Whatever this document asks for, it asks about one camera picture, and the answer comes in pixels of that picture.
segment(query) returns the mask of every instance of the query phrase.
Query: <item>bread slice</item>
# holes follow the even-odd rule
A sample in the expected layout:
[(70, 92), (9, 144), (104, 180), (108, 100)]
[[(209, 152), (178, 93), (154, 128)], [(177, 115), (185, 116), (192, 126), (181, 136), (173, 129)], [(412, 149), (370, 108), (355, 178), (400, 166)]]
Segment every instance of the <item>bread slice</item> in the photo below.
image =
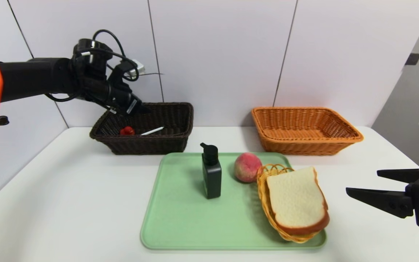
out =
[(329, 223), (328, 207), (313, 166), (269, 176), (271, 209), (276, 223), (288, 234), (311, 234)]

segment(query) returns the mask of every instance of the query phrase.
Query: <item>orange wicker basket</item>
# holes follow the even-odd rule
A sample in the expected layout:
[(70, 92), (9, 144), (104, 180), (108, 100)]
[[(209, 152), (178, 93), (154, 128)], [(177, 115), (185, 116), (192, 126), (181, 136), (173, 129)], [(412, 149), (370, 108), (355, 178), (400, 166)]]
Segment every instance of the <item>orange wicker basket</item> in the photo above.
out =
[(363, 140), (336, 111), (323, 107), (257, 107), (251, 111), (261, 145), (286, 155), (335, 155)]

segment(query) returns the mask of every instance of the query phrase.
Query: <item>small wicker bread basket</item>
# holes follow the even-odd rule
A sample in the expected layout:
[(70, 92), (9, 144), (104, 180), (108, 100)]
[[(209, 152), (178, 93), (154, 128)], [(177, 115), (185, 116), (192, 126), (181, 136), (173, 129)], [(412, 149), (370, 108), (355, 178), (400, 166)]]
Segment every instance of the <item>small wicker bread basket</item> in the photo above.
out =
[(294, 235), (288, 234), (285, 232), (281, 227), (279, 227), (274, 220), (274, 213), (271, 209), (271, 201), (269, 197), (269, 189), (268, 184), (266, 182), (266, 178), (269, 176), (276, 176), (278, 174), (287, 173), (289, 171), (294, 171), (292, 168), (285, 167), (281, 164), (267, 164), (266, 166), (261, 167), (258, 170), (256, 182), (258, 183), (258, 196), (261, 200), (261, 206), (263, 207), (263, 211), (266, 214), (266, 217), (269, 220), (274, 229), (279, 232), (279, 235), (287, 241), (293, 241), (296, 243), (305, 243), (308, 240), (312, 239), (318, 232), (314, 232), (312, 234), (303, 234), (303, 235)]

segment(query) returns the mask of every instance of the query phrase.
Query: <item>cable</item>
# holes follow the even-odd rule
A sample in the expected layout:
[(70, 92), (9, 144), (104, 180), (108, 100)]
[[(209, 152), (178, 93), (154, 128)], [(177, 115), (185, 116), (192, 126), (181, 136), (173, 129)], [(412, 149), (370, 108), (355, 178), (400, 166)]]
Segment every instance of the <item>cable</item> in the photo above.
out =
[(53, 101), (56, 101), (56, 102), (66, 102), (66, 101), (70, 101), (74, 98), (77, 98), (80, 94), (81, 94), (81, 89), (79, 89), (75, 94), (69, 96), (68, 98), (55, 98), (51, 94), (45, 94), (45, 96), (47, 96), (49, 99), (51, 99)]
[(112, 51), (109, 51), (109, 50), (105, 50), (105, 49), (101, 49), (101, 48), (85, 48), (85, 49), (82, 49), (82, 50), (78, 50), (76, 52), (77, 57), (78, 56), (83, 56), (83, 53), (85, 53), (85, 52), (90, 52), (90, 53), (94, 53), (94, 52), (98, 52), (98, 53), (109, 53), (110, 55), (114, 55), (114, 56), (117, 56), (119, 58), (122, 58), (123, 60), (129, 62), (133, 66), (133, 69), (135, 69), (135, 72), (136, 72), (135, 78), (130, 78), (129, 81), (134, 82), (134, 81), (137, 81), (138, 80), (139, 74), (138, 74), (137, 65), (135, 64), (135, 62), (133, 62), (130, 58), (127, 58), (125, 55), (120, 55), (118, 53), (115, 53), (115, 52), (112, 52)]
[[(98, 30), (98, 31), (96, 31), (95, 32), (95, 34), (93, 34), (93, 40), (96, 40), (96, 37), (100, 34), (100, 33), (108, 33), (109, 35), (111, 35), (113, 38), (114, 38), (114, 40), (116, 40), (116, 43), (117, 43), (117, 45), (119, 46), (119, 49), (121, 50), (121, 54), (123, 55), (123, 56), (125, 56), (125, 52), (124, 52), (124, 49), (123, 49), (123, 47), (122, 47), (122, 45), (121, 45), (121, 42), (119, 41), (119, 39), (113, 34), (113, 32), (111, 32), (111, 31), (109, 31), (109, 30), (106, 30), (106, 29), (100, 29), (100, 30)], [(108, 65), (107, 63), (106, 63), (106, 66), (109, 68), (109, 69), (111, 69), (111, 70), (113, 70), (113, 67), (112, 66), (110, 66), (110, 65)], [(127, 76), (124, 76), (123, 75), (123, 78), (125, 79), (125, 80), (127, 80), (127, 81), (131, 81), (131, 82), (134, 82), (134, 81), (136, 81), (134, 78), (130, 78), (130, 77), (127, 77)]]
[(122, 48), (122, 45), (121, 45), (121, 42), (119, 41), (119, 39), (113, 34), (113, 32), (111, 32), (111, 31), (109, 31), (109, 30), (106, 30), (106, 29), (101, 29), (101, 30), (98, 30), (98, 31), (96, 31), (95, 32), (95, 34), (93, 35), (93, 40), (96, 40), (96, 37), (100, 34), (100, 33), (109, 33), (113, 38), (114, 38), (114, 40), (116, 40), (116, 43), (117, 43), (117, 45), (119, 46), (119, 49), (121, 50), (121, 54), (123, 55), (123, 56), (125, 56), (125, 53), (124, 53), (124, 49)]

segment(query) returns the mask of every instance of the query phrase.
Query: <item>bottle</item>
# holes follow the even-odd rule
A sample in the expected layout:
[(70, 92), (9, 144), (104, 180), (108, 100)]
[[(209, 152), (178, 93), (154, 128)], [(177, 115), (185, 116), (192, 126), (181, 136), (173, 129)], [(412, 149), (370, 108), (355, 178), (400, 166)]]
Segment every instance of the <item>bottle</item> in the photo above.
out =
[(205, 143), (200, 144), (203, 147), (203, 179), (206, 198), (217, 198), (221, 196), (221, 164), (218, 159), (218, 148)]

